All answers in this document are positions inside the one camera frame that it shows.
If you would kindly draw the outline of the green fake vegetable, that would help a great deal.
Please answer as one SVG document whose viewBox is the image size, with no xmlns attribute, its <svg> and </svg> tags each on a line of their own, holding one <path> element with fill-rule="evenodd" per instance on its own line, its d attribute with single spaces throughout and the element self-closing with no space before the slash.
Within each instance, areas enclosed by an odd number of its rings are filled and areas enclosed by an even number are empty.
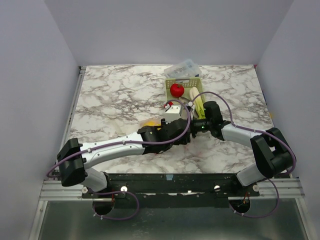
<svg viewBox="0 0 320 240">
<path fill-rule="evenodd" d="M 198 89 L 196 87 L 192 87 L 189 90 L 189 96 L 191 100 L 194 100 L 194 106 L 195 106 L 195 111 L 198 115 L 198 119 L 205 119 L 205 110 L 204 110 L 204 103 L 202 101 L 201 96 L 198 96 L 196 98 L 196 96 L 199 94 L 200 92 L 198 91 Z"/>
</svg>

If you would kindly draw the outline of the red fake apple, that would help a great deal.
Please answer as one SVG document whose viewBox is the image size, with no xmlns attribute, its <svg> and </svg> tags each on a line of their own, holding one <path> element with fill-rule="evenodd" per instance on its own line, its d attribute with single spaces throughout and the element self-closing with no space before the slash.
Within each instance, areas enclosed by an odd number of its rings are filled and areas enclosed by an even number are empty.
<svg viewBox="0 0 320 240">
<path fill-rule="evenodd" d="M 185 93 L 185 88 L 178 83 L 174 83 L 170 87 L 170 94 L 175 98 L 180 98 Z"/>
</svg>

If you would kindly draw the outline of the grey fake fish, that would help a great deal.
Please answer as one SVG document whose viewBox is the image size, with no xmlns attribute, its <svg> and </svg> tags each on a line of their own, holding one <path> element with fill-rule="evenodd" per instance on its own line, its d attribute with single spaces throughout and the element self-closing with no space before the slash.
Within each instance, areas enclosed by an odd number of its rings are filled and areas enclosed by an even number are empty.
<svg viewBox="0 0 320 240">
<path fill-rule="evenodd" d="M 193 102 L 188 99 L 188 98 L 185 98 L 185 97 L 179 97 L 178 98 L 183 104 L 187 105 L 187 106 L 192 106 L 193 105 Z"/>
</svg>

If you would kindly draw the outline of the clear zip top bag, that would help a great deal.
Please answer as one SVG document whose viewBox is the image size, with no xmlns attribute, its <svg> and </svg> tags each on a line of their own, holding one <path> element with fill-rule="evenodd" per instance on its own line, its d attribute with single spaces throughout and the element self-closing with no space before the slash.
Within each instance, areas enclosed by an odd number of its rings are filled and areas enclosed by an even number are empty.
<svg viewBox="0 0 320 240">
<path fill-rule="evenodd" d="M 161 118 L 148 118 L 139 122 L 139 128 L 155 129 L 160 130 L 162 128 Z"/>
</svg>

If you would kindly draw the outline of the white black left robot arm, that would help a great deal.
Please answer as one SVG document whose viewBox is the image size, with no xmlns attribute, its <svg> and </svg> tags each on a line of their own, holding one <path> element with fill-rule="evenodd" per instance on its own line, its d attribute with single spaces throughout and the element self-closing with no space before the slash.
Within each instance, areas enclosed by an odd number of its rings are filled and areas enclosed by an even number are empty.
<svg viewBox="0 0 320 240">
<path fill-rule="evenodd" d="M 185 145 L 190 141 L 190 124 L 189 120 L 179 118 L 101 142 L 80 143 L 77 138 L 71 138 L 57 154 L 61 184 L 64 187 L 81 184 L 99 197 L 107 197 L 111 191 L 107 175 L 94 166 L 127 156 L 158 154 L 173 145 Z"/>
</svg>

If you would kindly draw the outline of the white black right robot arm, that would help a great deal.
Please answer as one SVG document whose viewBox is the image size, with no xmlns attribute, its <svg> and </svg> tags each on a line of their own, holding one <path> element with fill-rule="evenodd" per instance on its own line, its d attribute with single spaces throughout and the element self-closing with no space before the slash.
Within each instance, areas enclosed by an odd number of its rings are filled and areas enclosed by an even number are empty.
<svg viewBox="0 0 320 240">
<path fill-rule="evenodd" d="M 236 180 L 230 183 L 230 191 L 241 196 L 248 186 L 264 179 L 270 179 L 293 166 L 293 157 L 289 145 L 278 128 L 266 131 L 250 131 L 234 126 L 223 119 L 219 105 L 215 101 L 203 104 L 204 119 L 191 122 L 192 136 L 198 132 L 207 132 L 221 140 L 234 142 L 253 151 L 255 163 L 239 171 Z"/>
</svg>

